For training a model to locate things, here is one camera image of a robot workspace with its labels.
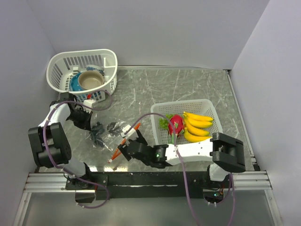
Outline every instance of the red dragon fruit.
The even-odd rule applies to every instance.
[[[175,127],[175,134],[178,137],[180,134],[184,132],[184,123],[183,123],[183,118],[179,116],[178,114],[175,114],[171,119],[171,123]],[[172,143],[174,142],[174,132],[172,126],[169,124],[168,125],[168,132],[171,135],[172,138]]]

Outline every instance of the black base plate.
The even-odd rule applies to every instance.
[[[210,181],[207,172],[186,172],[191,198],[203,198],[203,189],[228,187],[228,177],[222,182]],[[151,198],[186,196],[183,172],[92,172],[92,181],[105,185],[111,198]],[[84,190],[66,183],[66,190]],[[106,198],[106,191],[98,187],[96,200]]]

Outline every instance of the blue bowl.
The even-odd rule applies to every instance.
[[[79,85],[79,76],[81,73],[82,72],[80,72],[77,75],[72,77],[70,84],[69,84],[70,91],[83,91],[83,88]]]

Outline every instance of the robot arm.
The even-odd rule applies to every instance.
[[[56,108],[58,103],[63,101],[73,101],[73,95],[69,93],[60,94],[60,98],[57,101],[54,101],[50,105],[50,111]],[[92,107],[93,100],[85,100],[84,105]],[[28,131],[28,136],[32,148],[33,158],[38,167],[47,167],[52,168],[53,164],[51,163],[48,153],[45,149],[45,144],[43,140],[42,130],[44,128],[46,120],[49,120],[49,123],[46,127],[46,135],[48,140],[48,147],[50,153],[57,165],[63,166],[64,169],[67,169],[68,172],[72,172],[73,175],[69,175],[72,178],[72,183],[66,184],[66,189],[75,189],[79,190],[89,185],[80,184],[78,179],[75,179],[75,175],[85,180],[95,181],[99,184],[105,181],[105,185],[111,187],[111,189],[118,189],[116,194],[126,194],[123,189],[127,189],[124,187],[124,184],[130,183],[129,186],[134,182],[134,186],[147,186],[145,181],[140,181],[140,176],[134,176],[133,173],[130,175],[125,175],[124,177],[118,176],[118,173],[101,173],[101,172],[92,172],[89,167],[83,163],[78,161],[76,158],[71,156],[71,148],[67,137],[64,133],[62,125],[66,120],[72,120],[76,127],[80,129],[91,130],[90,120],[92,116],[92,112],[86,108],[78,108],[75,103],[66,103],[62,104],[58,107],[58,109],[54,112],[51,119],[46,117],[46,119],[35,128],[31,128]],[[123,145],[119,145],[118,148],[124,155],[124,157],[129,161],[132,158],[138,159],[142,161],[145,165],[155,167],[155,168],[165,168],[169,166],[173,166],[180,163],[180,159],[176,155],[176,151],[174,149],[174,145],[155,145],[153,147],[148,146],[146,140],[142,136],[139,130],[131,129],[128,133],[126,133],[130,129],[130,126],[124,128],[121,136],[126,139],[126,142]],[[200,181],[197,185],[193,183],[193,186],[200,186],[201,188],[218,188],[221,184],[226,183],[225,177],[230,173],[240,173],[245,171],[245,159],[244,159],[244,150],[243,150],[243,142],[237,140],[235,138],[229,137],[222,133],[214,133],[213,138],[193,143],[193,144],[183,144],[177,145],[178,151],[183,157],[184,162],[190,161],[213,161],[214,163],[208,167],[207,172],[189,172],[188,176],[193,177],[190,178],[192,181]],[[179,186],[182,186],[183,180],[182,178],[178,178],[177,174],[171,175],[171,177],[175,177],[171,181],[167,181],[164,179],[163,188],[153,187],[154,189],[170,189],[172,192],[178,192],[176,187],[168,186],[174,185],[174,181]],[[157,179],[154,178],[154,181],[148,181],[148,183],[157,185]],[[148,187],[144,188],[142,193],[147,194]],[[97,189],[96,198],[102,197],[102,193],[104,191]],[[196,187],[195,197],[199,197],[199,187]]]
[[[127,142],[118,148],[128,161],[135,158],[159,169],[180,163],[174,145],[150,147],[140,131],[134,129],[121,135]],[[202,142],[177,145],[177,148],[184,162],[213,161],[208,169],[212,181],[223,181],[230,172],[246,170],[243,142],[222,133],[214,133],[213,138]]]
[[[64,168],[73,172],[76,176],[82,177],[87,174],[87,165],[71,156],[71,148],[64,133],[63,125],[66,120],[72,120],[76,127],[91,130],[91,110],[78,108],[75,104],[63,104],[57,108],[51,119],[48,118],[50,112],[56,108],[59,103],[68,100],[74,100],[72,94],[60,94],[59,99],[50,104],[50,111],[45,120],[38,127],[29,129],[28,137],[36,165],[38,167],[45,166],[47,168],[52,168],[53,164],[46,152],[42,135],[46,120],[49,120],[46,128],[47,140],[51,155],[56,164],[63,165]],[[85,100],[84,104],[92,106],[94,102],[94,100]]]

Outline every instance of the metal frame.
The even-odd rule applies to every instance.
[[[31,195],[31,192],[23,193],[13,226],[21,226],[23,224]]]
[[[139,67],[146,67],[146,66],[132,66],[132,68],[139,68]],[[156,68],[176,68],[176,67],[157,67],[153,66]],[[227,78],[232,90],[232,94],[234,96],[234,100],[236,103],[236,106],[238,108],[238,114],[242,123],[242,127],[244,130],[244,134],[247,140],[247,144],[249,146],[250,150],[250,155],[252,159],[253,164],[257,164],[251,142],[248,136],[248,133],[246,131],[246,126],[238,105],[238,101],[232,86],[232,82],[230,79],[230,75],[227,72]],[[27,207],[30,201],[30,197],[32,193],[74,193],[74,190],[66,190],[65,185],[66,185],[67,179],[63,176],[63,173],[31,173],[29,174],[23,196],[21,198],[21,202],[19,205],[19,209],[16,214],[16,218],[14,221],[14,226],[21,226],[24,221],[24,217],[26,215]],[[240,174],[234,174],[234,184],[235,184],[235,189],[240,190],[240,191],[249,191],[249,190],[264,190],[266,197],[267,197],[267,202],[269,204],[269,208],[271,211],[272,218],[274,220],[274,224],[276,226],[283,226],[283,222],[281,219],[281,215],[274,197],[274,194],[272,192],[272,186],[270,184],[270,180],[268,177],[268,174],[266,171],[248,171]],[[94,193],[94,190],[83,190],[82,192],[85,193]]]

